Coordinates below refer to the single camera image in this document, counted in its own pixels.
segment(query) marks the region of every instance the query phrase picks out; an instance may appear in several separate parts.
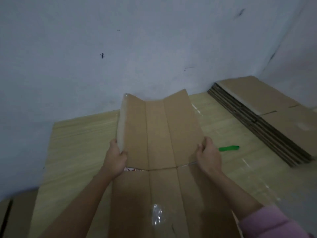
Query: white wall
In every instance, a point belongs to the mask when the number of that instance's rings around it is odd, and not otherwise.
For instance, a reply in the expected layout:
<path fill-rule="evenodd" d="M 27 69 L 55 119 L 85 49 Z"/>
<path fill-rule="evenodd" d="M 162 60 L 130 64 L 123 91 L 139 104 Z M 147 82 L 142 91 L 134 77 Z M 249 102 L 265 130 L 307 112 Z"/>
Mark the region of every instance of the white wall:
<path fill-rule="evenodd" d="M 259 74 L 302 2 L 1 0 L 0 198 L 40 183 L 55 121 Z"/>
<path fill-rule="evenodd" d="M 317 107 L 317 0 L 308 0 L 260 79 Z"/>

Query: pink sleeve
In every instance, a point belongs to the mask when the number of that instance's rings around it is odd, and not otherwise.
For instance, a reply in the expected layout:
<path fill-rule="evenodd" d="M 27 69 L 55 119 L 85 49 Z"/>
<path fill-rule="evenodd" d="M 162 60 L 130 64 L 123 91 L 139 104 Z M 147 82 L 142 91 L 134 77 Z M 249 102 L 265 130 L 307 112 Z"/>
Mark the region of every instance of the pink sleeve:
<path fill-rule="evenodd" d="M 239 226 L 245 238 L 313 237 L 295 221 L 288 219 L 276 206 L 266 206 L 244 218 Z"/>

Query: wooden floor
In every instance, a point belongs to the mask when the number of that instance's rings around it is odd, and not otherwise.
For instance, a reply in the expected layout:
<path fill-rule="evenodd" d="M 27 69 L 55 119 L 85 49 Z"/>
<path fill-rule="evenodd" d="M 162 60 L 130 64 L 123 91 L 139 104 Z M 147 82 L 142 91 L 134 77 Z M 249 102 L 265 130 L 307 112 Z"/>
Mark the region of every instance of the wooden floor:
<path fill-rule="evenodd" d="M 216 146 L 240 146 L 238 151 L 222 153 L 223 170 L 263 204 L 288 199 L 288 194 L 316 177 L 316 163 L 289 168 L 207 93 L 190 99 L 204 134 Z M 38 237 L 98 172 L 109 141 L 116 136 L 118 115 L 117 110 L 55 123 L 29 238 Z M 110 198 L 108 187 L 87 237 L 107 237 Z"/>

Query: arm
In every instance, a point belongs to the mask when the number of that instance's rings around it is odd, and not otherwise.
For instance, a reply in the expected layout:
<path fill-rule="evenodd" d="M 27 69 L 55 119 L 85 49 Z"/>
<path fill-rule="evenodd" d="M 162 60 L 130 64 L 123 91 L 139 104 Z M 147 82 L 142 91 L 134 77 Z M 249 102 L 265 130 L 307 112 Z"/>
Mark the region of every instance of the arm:
<path fill-rule="evenodd" d="M 205 141 L 206 148 L 204 150 L 202 144 L 198 145 L 196 154 L 198 166 L 219 188 L 237 218 L 242 220 L 261 209 L 262 204 L 221 171 L 222 162 L 219 150 L 214 146 L 211 138 L 206 137 Z"/>
<path fill-rule="evenodd" d="M 221 154 L 205 137 L 206 147 L 198 145 L 196 154 L 200 169 L 218 187 L 240 223 L 245 237 L 313 237 L 293 220 L 287 218 L 276 206 L 263 207 L 256 199 L 240 188 L 221 171 Z"/>
<path fill-rule="evenodd" d="M 122 173 L 126 159 L 127 153 L 120 154 L 116 140 L 111 140 L 100 171 L 40 237 L 86 237 L 103 193 L 110 182 Z"/>

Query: hand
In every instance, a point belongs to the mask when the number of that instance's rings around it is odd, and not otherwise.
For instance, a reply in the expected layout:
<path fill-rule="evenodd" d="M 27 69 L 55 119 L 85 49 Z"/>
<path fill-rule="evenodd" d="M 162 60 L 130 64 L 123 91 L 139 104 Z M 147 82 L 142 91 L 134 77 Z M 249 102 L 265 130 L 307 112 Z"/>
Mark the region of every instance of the hand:
<path fill-rule="evenodd" d="M 110 147 L 106 153 L 105 161 L 101 167 L 100 173 L 113 180 L 123 172 L 127 155 L 128 153 L 125 151 L 120 153 L 116 139 L 111 140 Z"/>
<path fill-rule="evenodd" d="M 221 154 L 210 137 L 205 137 L 206 147 L 198 144 L 196 153 L 197 164 L 206 175 L 221 173 Z"/>

